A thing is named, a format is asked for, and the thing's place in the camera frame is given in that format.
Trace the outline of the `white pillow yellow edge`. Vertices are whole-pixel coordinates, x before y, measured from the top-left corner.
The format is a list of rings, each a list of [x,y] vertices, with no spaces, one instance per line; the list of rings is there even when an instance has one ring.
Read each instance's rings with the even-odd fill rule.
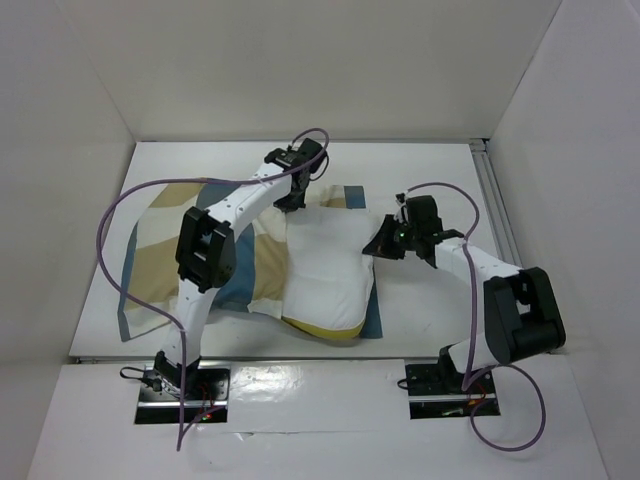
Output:
[[[379,218],[365,209],[309,206],[286,222],[282,319],[322,340],[382,338],[373,258],[362,253]]]

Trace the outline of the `blue beige checked pillowcase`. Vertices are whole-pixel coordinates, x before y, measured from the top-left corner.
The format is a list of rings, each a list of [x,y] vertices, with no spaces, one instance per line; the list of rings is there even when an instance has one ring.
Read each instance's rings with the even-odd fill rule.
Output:
[[[162,314],[175,313],[179,284],[175,253],[183,215],[191,207],[204,208],[221,200],[232,190],[218,185],[169,185],[141,215],[129,237],[122,267],[124,292],[117,307],[122,341],[168,325]],[[359,185],[312,187],[306,195],[305,208],[309,206],[367,210],[365,191]],[[270,207],[244,230],[236,243],[236,273],[216,294],[213,308],[263,314],[285,322],[287,215]]]

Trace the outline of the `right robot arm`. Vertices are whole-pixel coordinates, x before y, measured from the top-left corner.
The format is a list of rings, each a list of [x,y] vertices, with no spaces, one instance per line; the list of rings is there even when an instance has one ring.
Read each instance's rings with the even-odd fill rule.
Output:
[[[563,347],[566,331],[548,274],[506,263],[446,229],[430,195],[396,197],[399,210],[384,217],[364,247],[366,255],[402,260],[409,252],[469,288],[471,328],[467,340],[443,347],[435,370],[407,386],[435,385],[460,393],[482,369],[510,365]]]

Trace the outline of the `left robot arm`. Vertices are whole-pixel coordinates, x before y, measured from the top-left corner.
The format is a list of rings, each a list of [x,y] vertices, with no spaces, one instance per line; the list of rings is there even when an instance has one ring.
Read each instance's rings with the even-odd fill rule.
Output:
[[[175,254],[175,313],[154,359],[154,371],[172,397],[184,399],[196,390],[204,326],[217,292],[236,273],[238,238],[270,206],[286,213],[303,208],[311,175],[326,158],[327,145],[310,138],[298,146],[276,148],[231,193],[184,214]]]

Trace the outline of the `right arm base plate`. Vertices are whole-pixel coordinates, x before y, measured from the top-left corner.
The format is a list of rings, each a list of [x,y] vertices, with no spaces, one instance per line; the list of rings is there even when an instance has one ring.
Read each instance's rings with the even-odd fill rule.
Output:
[[[497,391],[491,373],[484,374],[466,391],[462,380],[447,383],[435,363],[407,363],[405,376],[396,386],[408,396],[412,420],[500,416]]]

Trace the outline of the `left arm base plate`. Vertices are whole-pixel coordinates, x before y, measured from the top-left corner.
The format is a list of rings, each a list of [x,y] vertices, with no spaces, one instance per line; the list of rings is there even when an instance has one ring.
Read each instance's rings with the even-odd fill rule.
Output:
[[[119,376],[136,382],[140,389],[134,423],[136,425],[177,424],[179,390],[165,382],[150,366],[125,366]],[[195,385],[185,395],[184,423],[197,416],[199,423],[226,423],[231,370],[227,366],[205,364],[198,370]]]

